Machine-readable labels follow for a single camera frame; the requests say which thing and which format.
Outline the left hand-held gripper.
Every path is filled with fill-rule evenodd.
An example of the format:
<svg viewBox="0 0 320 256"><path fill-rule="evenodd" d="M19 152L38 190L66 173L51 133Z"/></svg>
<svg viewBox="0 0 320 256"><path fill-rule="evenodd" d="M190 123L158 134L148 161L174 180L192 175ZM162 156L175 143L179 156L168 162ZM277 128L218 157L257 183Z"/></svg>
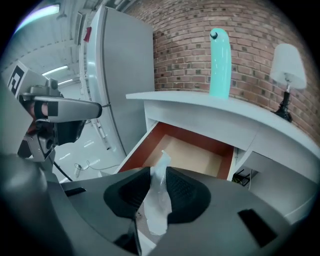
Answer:
<svg viewBox="0 0 320 256"><path fill-rule="evenodd" d="M26 133L23 145L29 148L35 162L44 162L56 146L77 141L86 121L102 114L99 103L65 98L57 80L35 73L20 61L7 86L34 117L35 128Z"/></svg>

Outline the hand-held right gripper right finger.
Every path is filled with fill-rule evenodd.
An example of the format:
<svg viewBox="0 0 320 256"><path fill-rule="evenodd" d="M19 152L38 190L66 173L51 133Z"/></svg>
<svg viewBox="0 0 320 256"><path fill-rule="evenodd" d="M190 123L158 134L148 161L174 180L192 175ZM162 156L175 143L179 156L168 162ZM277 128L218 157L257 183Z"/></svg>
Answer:
<svg viewBox="0 0 320 256"><path fill-rule="evenodd" d="M166 168L166 190L171 201L171 213L167 216L169 225L193 222L211 202L207 186L172 167Z"/></svg>

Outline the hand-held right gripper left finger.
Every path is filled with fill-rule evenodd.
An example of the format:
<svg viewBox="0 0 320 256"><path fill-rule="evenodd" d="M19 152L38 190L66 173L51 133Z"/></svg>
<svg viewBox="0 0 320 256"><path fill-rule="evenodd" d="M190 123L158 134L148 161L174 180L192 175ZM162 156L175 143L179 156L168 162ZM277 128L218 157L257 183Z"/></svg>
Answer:
<svg viewBox="0 0 320 256"><path fill-rule="evenodd" d="M110 185L103 199L112 212L121 218L134 220L151 185L149 167Z"/></svg>

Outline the white plastic bag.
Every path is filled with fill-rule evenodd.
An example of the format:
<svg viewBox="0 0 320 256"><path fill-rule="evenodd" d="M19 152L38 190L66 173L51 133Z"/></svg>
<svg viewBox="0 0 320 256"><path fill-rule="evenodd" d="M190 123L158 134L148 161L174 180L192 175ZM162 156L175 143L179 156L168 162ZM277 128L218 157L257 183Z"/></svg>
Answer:
<svg viewBox="0 0 320 256"><path fill-rule="evenodd" d="M144 199L144 216L151 234L162 236L168 229L168 215L172 212L172 204L167 191L167 167L171 157L162 151L162 156L150 168L150 188Z"/></svg>

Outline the wooden drawer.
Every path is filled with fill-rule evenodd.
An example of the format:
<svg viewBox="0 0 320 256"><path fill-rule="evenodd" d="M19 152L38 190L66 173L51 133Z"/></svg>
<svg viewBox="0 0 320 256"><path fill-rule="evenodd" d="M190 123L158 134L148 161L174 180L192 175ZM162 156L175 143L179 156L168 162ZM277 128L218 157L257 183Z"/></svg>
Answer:
<svg viewBox="0 0 320 256"><path fill-rule="evenodd" d="M156 122L133 147L116 173L153 167L163 152L169 166L227 180L232 169L234 147L207 136L163 122Z"/></svg>

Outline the grey refrigerator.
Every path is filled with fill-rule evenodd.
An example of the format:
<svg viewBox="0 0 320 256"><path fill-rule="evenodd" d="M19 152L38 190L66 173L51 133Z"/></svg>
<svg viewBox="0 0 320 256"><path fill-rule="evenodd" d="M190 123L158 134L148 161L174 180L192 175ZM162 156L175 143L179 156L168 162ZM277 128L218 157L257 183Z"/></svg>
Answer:
<svg viewBox="0 0 320 256"><path fill-rule="evenodd" d="M89 93L102 106L98 120L110 150L124 159L147 131L144 104L126 96L155 89L153 28L103 5L89 27L85 47Z"/></svg>

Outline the white desk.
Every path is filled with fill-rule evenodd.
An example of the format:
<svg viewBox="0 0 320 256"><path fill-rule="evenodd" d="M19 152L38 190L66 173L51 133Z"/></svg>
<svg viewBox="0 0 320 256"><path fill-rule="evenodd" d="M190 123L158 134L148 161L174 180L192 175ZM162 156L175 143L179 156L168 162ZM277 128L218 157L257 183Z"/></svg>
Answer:
<svg viewBox="0 0 320 256"><path fill-rule="evenodd" d="M152 91L126 98L143 101L148 133L165 123L232 146L227 180L249 174L247 189L290 223L310 212L320 184L320 147L293 124L251 103L207 93Z"/></svg>

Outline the teal bottle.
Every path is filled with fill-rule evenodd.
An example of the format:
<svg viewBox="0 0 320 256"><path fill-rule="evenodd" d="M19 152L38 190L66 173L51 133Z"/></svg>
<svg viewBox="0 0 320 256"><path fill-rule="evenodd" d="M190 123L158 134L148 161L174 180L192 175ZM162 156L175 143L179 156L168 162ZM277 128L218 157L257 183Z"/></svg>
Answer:
<svg viewBox="0 0 320 256"><path fill-rule="evenodd" d="M209 94L226 100L230 94L232 74L230 39L222 28L213 28L209 39L211 57Z"/></svg>

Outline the white shade table lamp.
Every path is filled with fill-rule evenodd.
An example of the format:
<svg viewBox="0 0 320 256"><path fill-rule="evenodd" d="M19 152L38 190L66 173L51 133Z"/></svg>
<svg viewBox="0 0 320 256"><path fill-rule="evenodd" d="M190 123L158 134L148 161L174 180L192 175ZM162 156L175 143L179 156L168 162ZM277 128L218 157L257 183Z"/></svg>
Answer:
<svg viewBox="0 0 320 256"><path fill-rule="evenodd" d="M270 78L285 86L283 99L274 113L288 122L292 122L289 113L290 90L303 90L307 87L304 64L298 49L287 43L276 46L270 71Z"/></svg>

